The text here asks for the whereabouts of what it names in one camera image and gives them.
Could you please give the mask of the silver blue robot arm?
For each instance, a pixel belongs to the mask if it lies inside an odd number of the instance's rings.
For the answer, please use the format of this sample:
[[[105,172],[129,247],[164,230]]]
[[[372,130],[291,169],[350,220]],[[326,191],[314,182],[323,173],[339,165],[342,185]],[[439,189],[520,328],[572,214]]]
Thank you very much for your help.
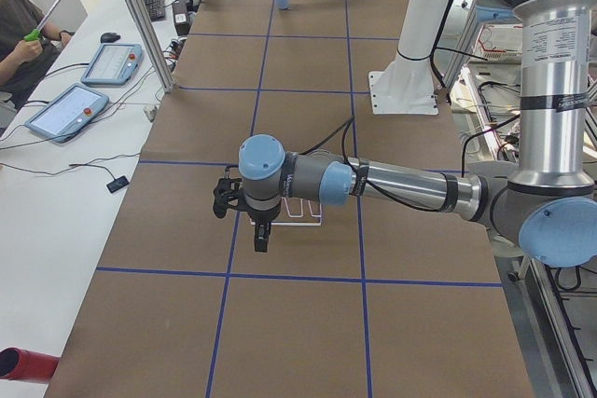
[[[342,205],[382,197],[427,213],[457,213],[554,268],[596,254],[594,183],[583,169],[590,13],[596,0],[479,0],[521,21],[520,143],[516,163],[479,164],[454,176],[363,158],[287,152],[259,134],[239,150],[240,208],[254,221],[254,245],[268,247],[283,198]]]

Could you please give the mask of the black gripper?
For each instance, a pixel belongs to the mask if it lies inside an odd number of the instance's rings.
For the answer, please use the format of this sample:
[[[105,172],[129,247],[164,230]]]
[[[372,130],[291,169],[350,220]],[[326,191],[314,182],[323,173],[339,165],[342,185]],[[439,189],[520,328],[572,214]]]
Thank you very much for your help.
[[[275,208],[258,210],[250,207],[248,215],[255,223],[254,249],[257,253],[267,252],[271,233],[271,222],[275,219]]]

